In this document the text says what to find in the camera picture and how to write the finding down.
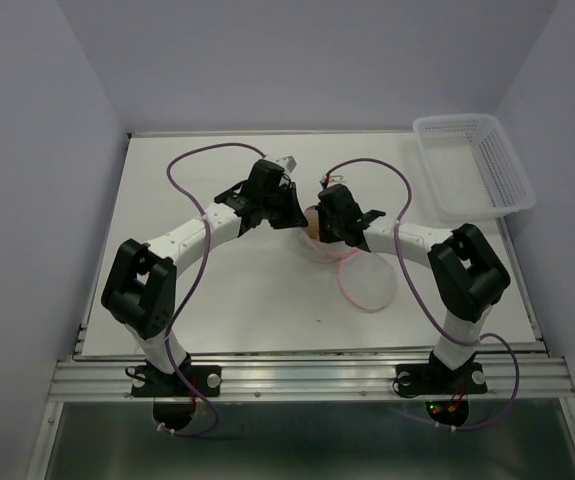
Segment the beige bra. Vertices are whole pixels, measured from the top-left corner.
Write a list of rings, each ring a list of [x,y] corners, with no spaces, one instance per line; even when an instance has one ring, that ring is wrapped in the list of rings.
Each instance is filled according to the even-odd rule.
[[[318,213],[316,210],[307,211],[306,219],[308,225],[305,227],[305,232],[309,238],[319,241],[320,240],[320,227]]]

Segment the white mesh laundry bag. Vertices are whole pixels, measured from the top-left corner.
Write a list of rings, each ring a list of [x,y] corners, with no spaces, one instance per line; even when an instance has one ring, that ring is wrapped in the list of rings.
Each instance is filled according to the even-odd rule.
[[[315,210],[314,206],[305,209]],[[326,244],[308,237],[305,227],[294,233],[295,248],[307,260],[335,266],[339,293],[355,308],[373,313],[388,307],[396,296],[393,266],[378,254],[349,247],[342,242]]]

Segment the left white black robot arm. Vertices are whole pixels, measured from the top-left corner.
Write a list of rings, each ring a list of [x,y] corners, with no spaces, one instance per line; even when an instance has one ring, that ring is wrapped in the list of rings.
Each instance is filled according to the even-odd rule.
[[[274,229],[307,224],[290,174],[292,156],[254,163],[247,179],[217,195],[197,217],[145,243],[134,239],[117,250],[101,304],[132,334],[166,393],[182,392],[190,371],[187,353],[169,330],[176,281],[205,252],[237,239],[266,221]]]

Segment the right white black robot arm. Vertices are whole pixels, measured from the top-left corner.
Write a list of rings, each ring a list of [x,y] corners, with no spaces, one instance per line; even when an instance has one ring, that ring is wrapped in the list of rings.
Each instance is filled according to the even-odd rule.
[[[335,184],[318,194],[319,235],[324,243],[343,242],[374,254],[394,255],[412,295],[440,339],[427,366],[430,384],[449,390],[463,378],[482,326],[511,283],[510,275],[482,231],[465,223],[449,230],[430,228],[379,210],[362,211],[350,190]],[[429,269],[446,309],[439,323],[413,284],[406,263]]]

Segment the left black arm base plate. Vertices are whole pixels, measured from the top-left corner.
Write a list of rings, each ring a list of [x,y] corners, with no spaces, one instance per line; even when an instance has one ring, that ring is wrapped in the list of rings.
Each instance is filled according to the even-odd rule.
[[[128,366],[124,370],[132,381],[131,395],[135,398],[189,397],[192,392],[175,374],[165,374],[148,362]],[[187,381],[207,398],[220,395],[222,368],[217,365],[184,365],[181,372]]]

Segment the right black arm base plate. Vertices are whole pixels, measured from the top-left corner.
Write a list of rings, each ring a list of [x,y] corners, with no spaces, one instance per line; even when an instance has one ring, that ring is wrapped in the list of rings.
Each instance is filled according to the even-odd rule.
[[[396,367],[392,388],[403,398],[434,398],[461,393],[482,395],[488,392],[482,365],[477,362],[469,362],[456,370],[440,363],[400,364]]]

